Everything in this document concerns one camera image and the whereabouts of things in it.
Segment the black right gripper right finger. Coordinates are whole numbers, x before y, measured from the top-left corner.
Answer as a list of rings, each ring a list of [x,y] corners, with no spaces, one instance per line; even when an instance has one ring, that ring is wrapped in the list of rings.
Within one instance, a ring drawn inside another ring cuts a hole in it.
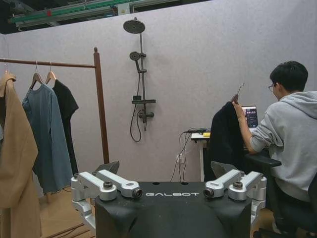
[[[246,174],[231,164],[211,162],[211,170],[216,179],[205,183],[203,191],[207,199],[221,198],[225,192],[228,198],[236,202],[251,200],[251,227],[256,224],[260,211],[266,205],[266,177],[259,172],[251,171]]]

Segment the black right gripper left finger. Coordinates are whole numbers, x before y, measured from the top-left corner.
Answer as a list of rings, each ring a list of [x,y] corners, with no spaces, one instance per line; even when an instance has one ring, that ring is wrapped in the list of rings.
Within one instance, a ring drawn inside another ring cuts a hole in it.
[[[117,175],[119,165],[119,161],[103,164],[92,173],[81,172],[71,178],[73,207],[91,230],[96,229],[96,218],[87,199],[98,197],[102,201],[113,201],[118,194],[132,199],[143,195],[138,182]]]

